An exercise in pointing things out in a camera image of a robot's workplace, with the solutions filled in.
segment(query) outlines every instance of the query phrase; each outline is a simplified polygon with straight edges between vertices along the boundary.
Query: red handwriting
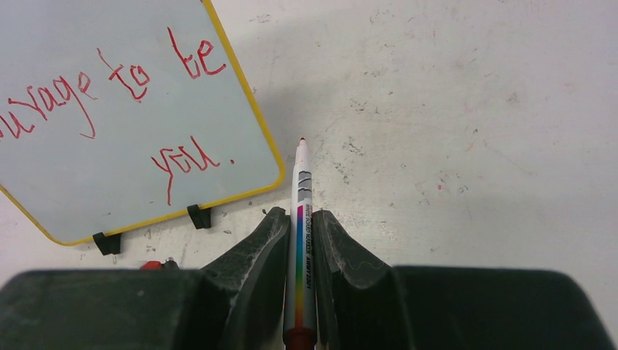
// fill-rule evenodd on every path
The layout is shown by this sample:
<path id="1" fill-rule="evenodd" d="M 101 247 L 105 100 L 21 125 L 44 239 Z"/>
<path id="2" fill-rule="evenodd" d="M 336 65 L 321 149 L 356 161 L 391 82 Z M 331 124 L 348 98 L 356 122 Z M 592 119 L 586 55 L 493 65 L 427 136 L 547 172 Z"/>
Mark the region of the red handwriting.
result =
<path id="1" fill-rule="evenodd" d="M 58 93 L 57 94 L 58 97 L 54 96 L 54 92 L 48 87 L 41 86 L 36 89 L 36 93 L 39 95 L 39 99 L 37 100 L 37 98 L 35 97 L 33 93 L 34 87 L 32 85 L 29 85 L 26 88 L 26 93 L 28 94 L 29 101 L 26 100 L 27 102 L 24 102 L 24 101 L 15 100 L 13 98 L 8 98 L 8 103 L 9 105 L 18 105 L 18 106 L 27 107 L 28 109 L 33 110 L 36 113 L 38 113 L 44 121 L 47 121 L 47 114 L 49 112 L 52 112 L 54 108 L 56 107 L 61 107 L 61 106 L 66 105 L 66 103 L 69 102 L 71 98 L 73 98 L 77 102 L 77 104 L 79 104 L 79 108 L 84 113 L 84 116 L 86 117 L 86 121 L 88 122 L 88 125 L 90 126 L 89 133 L 80 133 L 79 135 L 87 137 L 89 139 L 94 139 L 96 137 L 96 131 L 95 131 L 93 121 L 90 119 L 90 115 L 86 111 L 86 108 L 84 107 L 84 104 L 82 103 L 82 100 L 79 99 L 79 96 L 75 93 L 75 90 L 66 81 L 66 79 L 61 75 L 58 77 L 58 79 L 52 80 L 52 85 L 55 89 L 55 92 Z M 87 97 L 93 100 L 96 100 L 97 98 L 94 98 L 90 94 L 87 93 L 89 86 L 90 86 L 89 76 L 87 76 L 86 73 L 81 71 L 77 78 L 77 90 L 81 92 L 82 94 L 86 95 Z M 15 129 L 11 127 L 11 125 L 9 124 L 9 122 L 7 122 L 7 119 L 4 118 L 4 116 L 0 115 L 0 120 L 4 123 L 4 125 L 7 127 L 7 129 L 9 130 L 9 132 L 11 133 L 11 135 L 13 135 L 15 139 L 19 139 L 21 137 L 22 131 L 25 133 L 31 133 L 34 130 L 34 127 L 35 127 L 34 124 L 30 124 L 29 127 L 25 127 L 21 123 L 19 118 L 13 113 L 13 111 L 9 111 L 9 116 L 12 121 L 12 124 L 15 126 Z M 0 138 L 4 138 L 4 133 L 2 133 L 2 131 L 0 131 Z"/>
<path id="2" fill-rule="evenodd" d="M 127 88 L 127 90 L 129 90 L 129 93 L 131 94 L 131 97 L 133 97 L 133 99 L 136 102 L 141 103 L 141 99 L 146 95 L 146 91 L 148 91 L 148 88 L 144 87 L 144 89 L 141 91 L 141 93 L 139 95 L 136 95 L 135 90 L 129 84 L 127 84 L 127 82 L 125 82 L 125 80 L 120 75 L 120 71 L 122 71 L 125 67 L 121 64 L 116 69 L 113 69 L 112 66 L 110 66 L 109 63 L 107 63 L 107 61 L 105 61 L 105 58 L 103 58 L 103 53 L 101 53 L 101 49 L 99 49 L 98 47 L 97 47 L 97 52 L 98 52 L 98 57 L 101 59 L 101 61 L 103 61 L 103 63 L 105 63 L 105 65 L 109 69 L 112 70 L 112 73 L 109 75 L 109 77 L 107 79 L 108 80 L 118 79 L 120 84 L 122 84 L 125 88 Z M 141 68 L 141 66 L 131 66 L 129 68 L 129 73 L 130 73 L 131 77 L 133 78 L 133 81 L 140 88 L 150 82 L 150 77 L 144 71 L 144 69 Z"/>
<path id="3" fill-rule="evenodd" d="M 168 27 L 168 33 L 170 34 L 170 40 L 172 41 L 172 47 L 174 48 L 174 51 L 176 51 L 176 55 L 178 56 L 178 58 L 180 58 L 180 61 L 184 65 L 184 69 L 187 70 L 187 73 L 189 74 L 189 76 L 192 79 L 199 78 L 200 75 L 202 75 L 202 72 L 200 71 L 200 67 L 197 64 L 197 61 L 193 60 L 193 54 L 188 55 L 187 57 L 184 57 L 180 53 L 180 49 L 178 48 L 178 45 L 176 44 L 176 39 L 174 39 L 174 35 L 173 35 L 172 30 L 170 29 L 170 27 Z M 206 73 L 206 75 L 218 74 L 220 71 L 225 69 L 225 67 L 227 66 L 225 63 L 223 63 L 219 68 L 217 68 L 217 69 L 215 69 L 213 71 L 208 70 L 208 68 L 206 68 L 206 62 L 204 61 L 204 58 L 206 56 L 210 55 L 212 49 L 213 49 L 213 45 L 211 44 L 210 41 L 202 40 L 202 42 L 200 43 L 199 48 L 196 51 L 196 55 L 200 59 L 200 64 L 202 66 L 202 69 L 204 70 L 204 73 Z M 189 67 L 189 62 L 191 60 L 193 61 L 193 64 L 195 65 L 195 73 L 191 72 L 191 67 Z"/>
<path id="4" fill-rule="evenodd" d="M 182 171 L 183 173 L 190 172 L 192 169 L 191 168 L 192 164 L 195 165 L 200 171 L 205 171 L 206 169 L 208 169 L 208 165 L 211 165 L 215 168 L 218 168 L 221 165 L 221 163 L 215 163 L 212 159 L 210 159 L 209 156 L 206 155 L 206 153 L 202 150 L 202 147 L 200 147 L 200 145 L 197 144 L 197 141 L 195 141 L 195 138 L 193 136 L 190 136 L 190 138 L 191 138 L 191 142 L 193 143 L 193 146 L 195 146 L 195 149 L 200 155 L 199 158 L 201 159 L 201 162 L 198 162 L 193 156 L 191 156 L 191 154 L 189 154 L 184 149 L 184 146 L 178 146 L 178 151 L 177 153 L 174 153 L 174 154 L 171 154 L 172 152 L 176 152 L 174 149 L 171 149 L 171 148 L 160 149 L 159 155 L 161 156 L 161 160 L 163 161 L 163 164 L 160 163 L 157 159 L 155 159 L 155 157 L 150 157 L 150 159 L 152 159 L 154 164 L 157 167 L 159 167 L 159 169 L 169 174 L 169 179 L 168 179 L 168 205 L 169 206 L 172 205 L 171 193 L 172 193 L 172 184 L 173 184 L 173 178 L 174 178 L 174 172 L 173 172 L 172 166 L 170 165 L 169 160 L 174 162 L 176 166 L 180 169 L 180 171 Z"/>

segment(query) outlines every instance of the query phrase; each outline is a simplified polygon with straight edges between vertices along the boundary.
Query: yellow whiteboard frame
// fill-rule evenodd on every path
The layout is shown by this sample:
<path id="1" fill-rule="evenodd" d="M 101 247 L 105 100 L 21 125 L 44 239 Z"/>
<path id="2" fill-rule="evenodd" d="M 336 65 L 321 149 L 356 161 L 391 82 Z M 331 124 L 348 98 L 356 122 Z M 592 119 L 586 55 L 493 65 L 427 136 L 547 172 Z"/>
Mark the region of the yellow whiteboard frame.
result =
<path id="1" fill-rule="evenodd" d="M 216 12 L 214 10 L 214 6 L 211 3 L 211 0 L 202 0 L 202 3 L 204 5 L 204 7 L 206 8 L 206 12 L 208 13 L 208 16 L 211 19 L 211 22 L 214 26 L 214 29 L 217 33 L 217 36 L 219 36 L 219 40 L 221 40 L 221 43 L 223 44 L 223 48 L 225 49 L 225 53 L 227 55 L 227 58 L 230 60 L 230 63 L 232 64 L 232 68 L 234 68 L 234 72 L 236 73 L 236 77 L 238 78 L 238 82 L 240 83 L 240 85 L 243 87 L 243 92 L 245 93 L 245 95 L 247 96 L 247 100 L 249 101 L 249 105 L 251 106 L 251 110 L 253 111 L 257 122 L 259 124 L 260 129 L 262 129 L 262 132 L 264 134 L 264 137 L 266 138 L 266 142 L 268 143 L 268 146 L 270 147 L 270 151 L 273 153 L 273 156 L 275 157 L 275 161 L 277 162 L 277 166 L 279 167 L 279 177 L 277 178 L 277 180 L 269 185 L 269 186 L 265 186 L 265 187 L 260 187 L 256 190 L 252 190 L 252 191 L 248 191 L 245 193 L 241 193 L 239 195 L 233 195 L 232 197 L 228 197 L 228 198 L 223 198 L 217 201 L 213 201 L 210 203 L 204 203 L 204 204 L 200 204 L 199 207 L 200 209 L 206 209 L 206 208 L 211 208 L 213 206 L 218 206 L 221 205 L 223 203 L 227 203 L 227 202 L 232 202 L 232 201 L 237 201 L 241 198 L 246 198 L 246 197 L 250 197 L 252 195 L 257 195 L 263 192 L 267 192 L 269 190 L 273 190 L 275 189 L 277 186 L 279 186 L 283 179 L 285 178 L 285 166 L 283 164 L 283 159 L 281 159 L 281 154 L 279 153 L 278 149 L 277 149 L 277 145 L 275 144 L 275 139 L 273 138 L 273 136 L 270 134 L 270 131 L 268 130 L 268 126 L 266 125 L 266 121 L 264 120 L 264 117 L 262 116 L 262 112 L 259 110 L 259 107 L 257 105 L 257 101 L 255 99 L 255 96 L 253 95 L 253 92 L 251 91 L 251 87 L 249 86 L 249 83 L 247 82 L 247 79 L 245 78 L 245 74 L 243 73 L 243 70 L 240 68 L 240 64 L 238 62 L 238 59 L 236 58 L 236 55 L 234 54 L 234 50 L 232 49 L 232 45 L 230 44 L 230 40 L 227 38 L 227 35 L 225 34 L 225 31 L 223 30 L 223 26 L 221 24 L 221 21 L 219 20 L 219 16 L 216 15 Z M 38 228 L 39 230 L 41 230 L 41 232 L 43 232 L 43 234 L 48 237 L 52 242 L 60 244 L 61 246 L 76 246 L 77 244 L 83 244 L 83 243 L 87 243 L 87 242 L 91 242 L 93 240 L 92 237 L 88 237 L 88 238 L 84 238 L 84 239 L 80 239 L 78 241 L 75 242 L 62 242 L 59 241 L 56 238 L 53 238 L 52 235 L 50 235 L 49 232 L 47 232 L 47 230 L 45 230 L 43 228 L 43 226 L 41 226 L 41 224 L 36 221 L 36 219 L 34 219 L 34 217 L 26 210 L 26 208 L 24 208 L 16 199 L 15 197 L 13 197 L 9 191 L 4 188 L 1 184 L 0 184 L 0 192 L 4 193 L 4 195 L 9 198 L 9 200 L 30 220 L 32 221 L 32 223 L 34 224 L 34 226 L 36 226 L 36 228 Z M 181 210 L 181 211 L 177 211 L 171 214 L 167 214 L 164 215 L 162 217 L 157 217 L 151 220 L 147 220 L 144 222 L 139 222 L 137 224 L 134 225 L 129 225 L 127 227 L 121 227 L 117 230 L 113 230 L 113 231 L 109 231 L 107 233 L 104 233 L 105 236 L 112 236 L 112 235 L 116 235 L 118 233 L 123 233 L 123 232 L 127 232 L 129 230 L 135 230 L 136 228 L 142 228 L 143 226 L 147 226 L 147 225 L 152 225 L 155 224 L 157 222 L 162 222 L 162 221 L 166 221 L 169 219 L 173 219 L 175 217 L 181 217 L 183 215 L 187 215 L 187 210 Z"/>

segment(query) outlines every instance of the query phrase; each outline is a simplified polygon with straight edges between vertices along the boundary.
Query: small whiteboard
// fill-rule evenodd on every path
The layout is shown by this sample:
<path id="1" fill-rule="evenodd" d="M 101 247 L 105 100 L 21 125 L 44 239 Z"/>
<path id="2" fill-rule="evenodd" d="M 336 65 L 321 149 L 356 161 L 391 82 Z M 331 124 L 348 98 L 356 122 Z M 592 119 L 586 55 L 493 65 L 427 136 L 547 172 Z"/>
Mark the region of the small whiteboard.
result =
<path id="1" fill-rule="evenodd" d="M 0 189 L 54 242 L 281 183 L 281 157 L 204 2 L 0 4 Z"/>

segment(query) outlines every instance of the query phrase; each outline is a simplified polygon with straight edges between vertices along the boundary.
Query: black whiteboard foot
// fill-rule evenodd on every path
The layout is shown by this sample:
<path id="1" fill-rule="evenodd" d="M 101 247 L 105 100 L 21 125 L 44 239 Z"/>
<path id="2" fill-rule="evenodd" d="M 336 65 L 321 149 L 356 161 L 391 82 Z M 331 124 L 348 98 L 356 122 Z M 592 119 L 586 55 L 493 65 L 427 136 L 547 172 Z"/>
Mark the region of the black whiteboard foot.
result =
<path id="1" fill-rule="evenodd" d="M 187 212 L 189 213 L 189 217 L 191 218 L 191 221 L 193 221 L 193 225 L 196 230 L 212 227 L 211 209 L 212 208 L 200 209 L 197 204 L 187 207 Z"/>
<path id="2" fill-rule="evenodd" d="M 102 232 L 99 232 L 93 235 L 93 240 L 101 254 L 116 255 L 120 254 L 120 236 L 122 236 L 121 233 L 117 233 L 111 236 L 105 236 Z"/>

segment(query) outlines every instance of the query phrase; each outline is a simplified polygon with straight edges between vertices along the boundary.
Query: rainbow stripe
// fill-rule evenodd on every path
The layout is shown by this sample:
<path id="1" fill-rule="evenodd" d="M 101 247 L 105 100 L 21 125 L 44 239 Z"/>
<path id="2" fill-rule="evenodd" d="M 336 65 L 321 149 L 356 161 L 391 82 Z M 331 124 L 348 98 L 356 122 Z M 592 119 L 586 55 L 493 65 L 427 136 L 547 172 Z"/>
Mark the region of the rainbow stripe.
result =
<path id="1" fill-rule="evenodd" d="M 296 216 L 296 315 L 294 318 L 294 326 L 302 327 L 302 306 L 304 299 L 302 297 L 304 288 L 302 287 L 302 269 L 303 269 L 303 248 L 302 244 L 303 229 L 302 224 L 305 221 L 305 213 L 302 210 L 303 206 L 299 206 Z"/>

